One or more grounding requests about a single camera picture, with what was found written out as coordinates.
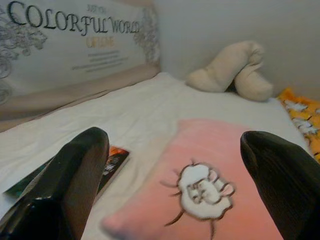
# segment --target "stuffed toy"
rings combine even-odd
[[[264,48],[254,41],[225,47],[205,68],[187,76],[194,89],[223,93],[234,81],[237,93],[246,99],[264,102],[273,95],[273,85],[257,70],[263,65]]]

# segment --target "mattress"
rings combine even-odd
[[[156,77],[83,102],[0,133],[0,192],[54,156],[90,127],[105,130],[110,143],[131,159],[93,206],[83,240],[105,240],[101,219],[119,209],[143,184],[182,119],[215,119],[267,131],[300,145],[303,136],[280,102],[253,102],[234,93],[206,93],[159,73]],[[0,218],[13,202],[0,196]]]

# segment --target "white bed sheet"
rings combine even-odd
[[[205,118],[243,124],[294,142],[306,151],[302,135],[276,99],[252,102],[233,93],[204,93],[162,72],[134,86],[0,133],[0,192],[54,156],[80,132],[99,127],[113,145],[131,151],[131,160],[93,206],[83,240],[111,239],[99,229],[101,219],[120,208],[141,186],[181,119]],[[139,154],[149,148],[149,155]],[[12,202],[0,196],[0,218]]]

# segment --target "book cover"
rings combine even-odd
[[[39,166],[33,172],[28,174],[26,177],[21,179],[15,185],[10,187],[8,190],[4,192],[7,196],[18,199],[20,195],[23,193],[28,184],[48,165],[48,163],[52,160],[49,159],[44,164]],[[102,178],[98,187],[98,192],[94,202],[96,202],[101,195],[104,193],[106,188],[112,182],[112,180],[116,177],[119,171],[123,168],[123,166],[129,160],[129,152],[122,148],[116,146],[110,146],[109,149],[109,157],[106,160],[106,165],[102,174]]]

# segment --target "pink pillow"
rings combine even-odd
[[[143,187],[102,227],[124,240],[282,239],[241,158],[248,130],[181,121]]]

